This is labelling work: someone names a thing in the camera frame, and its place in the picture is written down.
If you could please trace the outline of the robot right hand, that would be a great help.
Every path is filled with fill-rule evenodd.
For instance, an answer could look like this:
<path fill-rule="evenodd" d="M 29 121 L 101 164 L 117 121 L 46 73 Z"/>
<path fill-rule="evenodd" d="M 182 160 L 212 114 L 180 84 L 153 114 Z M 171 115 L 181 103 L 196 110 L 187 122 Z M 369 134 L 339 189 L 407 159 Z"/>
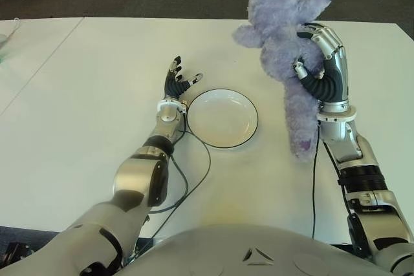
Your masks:
<path fill-rule="evenodd" d="M 333 29 L 319 23 L 304 23 L 297 36 L 313 41 L 323 54 L 323 76 L 316 78 L 302 57 L 293 69 L 306 91 L 324 103 L 337 104 L 349 99 L 347 56 L 345 47 Z"/>

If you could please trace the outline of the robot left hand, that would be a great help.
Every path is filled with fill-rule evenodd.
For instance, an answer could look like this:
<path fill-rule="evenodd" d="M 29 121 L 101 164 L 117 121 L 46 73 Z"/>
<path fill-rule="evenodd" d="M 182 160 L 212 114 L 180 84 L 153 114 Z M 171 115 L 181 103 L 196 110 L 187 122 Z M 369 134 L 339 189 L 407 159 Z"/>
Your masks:
<path fill-rule="evenodd" d="M 181 71 L 181 57 L 177 56 L 170 64 L 164 82 L 164 97 L 178 100 L 192 85 L 200 82 L 203 74 L 198 73 L 193 77 L 184 80 L 179 74 Z"/>

